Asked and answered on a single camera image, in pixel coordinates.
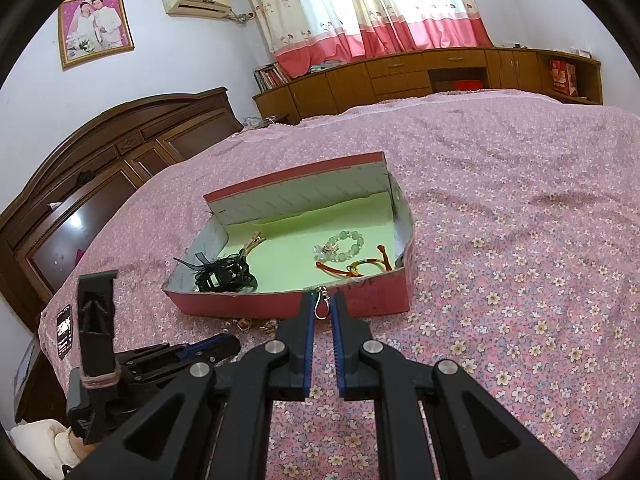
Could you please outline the person's left hand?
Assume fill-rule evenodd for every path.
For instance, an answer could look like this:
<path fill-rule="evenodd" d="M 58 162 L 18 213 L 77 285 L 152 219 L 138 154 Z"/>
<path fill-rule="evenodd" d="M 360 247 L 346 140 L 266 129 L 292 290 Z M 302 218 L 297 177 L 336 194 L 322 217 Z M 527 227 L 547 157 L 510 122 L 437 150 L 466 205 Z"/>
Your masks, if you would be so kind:
<path fill-rule="evenodd" d="M 61 460 L 71 467 L 76 467 L 99 446 L 99 443 L 85 444 L 84 439 L 77 437 L 72 428 L 62 434 L 61 442 Z"/>

